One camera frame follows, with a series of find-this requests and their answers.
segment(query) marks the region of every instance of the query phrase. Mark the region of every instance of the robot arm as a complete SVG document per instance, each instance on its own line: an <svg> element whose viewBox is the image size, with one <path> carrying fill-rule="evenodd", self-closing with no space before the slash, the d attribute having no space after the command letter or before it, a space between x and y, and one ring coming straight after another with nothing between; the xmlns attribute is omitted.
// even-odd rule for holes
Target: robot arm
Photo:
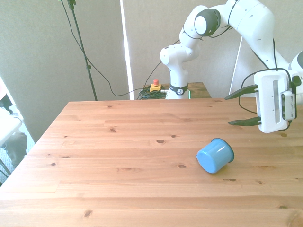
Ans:
<svg viewBox="0 0 303 227"><path fill-rule="evenodd" d="M161 61L167 65L171 76L166 98L188 98L188 72L182 63L198 57L198 43L202 37L211 36L218 28L227 26L232 26L243 36L268 69L283 69L257 73L254 90L251 91L250 87L249 93L256 93L258 117L254 119L255 125L265 133L286 128L287 121L295 118L294 114L291 117L285 114L285 108L290 108L291 101L295 99L294 94L297 94L297 103L303 104L303 52L289 64L275 50L274 16L257 0L228 0L225 5L209 9L205 6L194 8L179 34L180 44L165 47L160 53Z"/></svg>

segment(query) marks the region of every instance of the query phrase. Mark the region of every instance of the overturned cup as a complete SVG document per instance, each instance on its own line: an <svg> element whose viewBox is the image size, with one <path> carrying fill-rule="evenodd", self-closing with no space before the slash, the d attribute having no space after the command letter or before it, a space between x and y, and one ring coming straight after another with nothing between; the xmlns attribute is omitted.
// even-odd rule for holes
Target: overturned cup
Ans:
<svg viewBox="0 0 303 227"><path fill-rule="evenodd" d="M196 158L202 168L214 174L234 159L231 146L223 139L215 138L206 147L198 151Z"/></svg>

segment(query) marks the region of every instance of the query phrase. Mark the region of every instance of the gray wall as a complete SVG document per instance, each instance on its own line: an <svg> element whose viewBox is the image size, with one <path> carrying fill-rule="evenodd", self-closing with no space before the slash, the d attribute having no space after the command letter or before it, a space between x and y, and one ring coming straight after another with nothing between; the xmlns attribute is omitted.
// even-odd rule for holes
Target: gray wall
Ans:
<svg viewBox="0 0 303 227"><path fill-rule="evenodd" d="M75 29L67 1L63 0ZM119 0L77 0L87 56L118 93L128 91ZM69 101L94 100L81 50L56 0L0 0L0 76L37 141ZM99 100L115 97L92 70Z"/></svg>
<svg viewBox="0 0 303 227"><path fill-rule="evenodd" d="M287 62L291 62L300 51L303 51L303 29L301 25L303 21L303 2L298 0L261 0L261 2L275 15L274 39L276 50ZM243 39L231 93L241 87L241 83L246 76L262 69L265 69L265 66ZM254 84L253 77L250 77L244 86L251 84Z"/></svg>
<svg viewBox="0 0 303 227"><path fill-rule="evenodd" d="M198 5L212 7L226 0L124 0L126 30L130 49L134 88L142 87L160 62L162 48L179 39L183 24ZM204 82L212 97L228 95L241 36L234 30L200 43L197 59L184 63L190 82ZM168 68L161 64L151 76L169 83Z"/></svg>
<svg viewBox="0 0 303 227"><path fill-rule="evenodd" d="M261 0L261 2L275 15L277 50L287 61L291 61L303 50L302 1ZM134 88L142 87L160 62L161 49L178 40L179 32L195 6L212 7L225 3L226 0L124 0ZM184 63L184 68L190 75L190 82L203 82L212 97L225 97L229 94L231 82L232 91L235 91L240 88L247 75L264 69L245 41L241 45L238 63L235 65L240 40L241 36L235 30L230 30L216 39L205 38L201 41L200 56ZM149 83L153 79L160 79L160 83L169 83L168 68L161 64L151 76Z"/></svg>

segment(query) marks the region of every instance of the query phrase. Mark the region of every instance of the microphone stand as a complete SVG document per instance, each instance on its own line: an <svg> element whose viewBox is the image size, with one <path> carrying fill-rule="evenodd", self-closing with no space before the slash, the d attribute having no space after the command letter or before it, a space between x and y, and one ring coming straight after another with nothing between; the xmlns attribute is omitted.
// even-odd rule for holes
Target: microphone stand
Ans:
<svg viewBox="0 0 303 227"><path fill-rule="evenodd" d="M86 69L87 69L87 72L89 74L89 80L90 80L91 88L92 88L93 93L94 93L95 101L98 101L96 91L95 91L95 86L94 86L93 79L92 79L91 73L90 73L91 66L88 64L88 61L87 61L87 57L86 57L86 54L85 54L82 38L81 38L81 35L80 35L80 30L79 30L79 27L78 27L78 23L77 23L75 11L74 11L74 9L75 9L74 5L76 5L76 0L67 0L67 2L68 2L68 5L69 5L69 7L72 11L72 15L74 17L74 21L75 21L75 24L76 24L76 28L77 28L77 32L78 32L78 36L79 36L79 41L80 41L80 44L81 44L82 52L84 54Z"/></svg>

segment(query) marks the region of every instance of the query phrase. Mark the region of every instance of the floor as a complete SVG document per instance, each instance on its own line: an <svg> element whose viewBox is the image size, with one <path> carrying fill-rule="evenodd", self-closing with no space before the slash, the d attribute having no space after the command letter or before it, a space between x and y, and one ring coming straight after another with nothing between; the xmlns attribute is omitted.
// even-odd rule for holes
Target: floor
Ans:
<svg viewBox="0 0 303 227"><path fill-rule="evenodd" d="M27 153L33 148L33 146L35 145L32 137L30 136L27 128L25 127L25 125L23 124L20 128L19 128L20 132L23 132L27 135ZM1 160L4 162L4 164L7 166L7 168L9 169L10 172L14 171L13 166L10 163L10 158L8 157L8 155L6 154L6 151L2 148L0 148L0 158ZM5 172L4 168L0 165L0 170L2 170L3 172ZM0 172L0 182L4 183L6 181L6 176L3 175Z"/></svg>

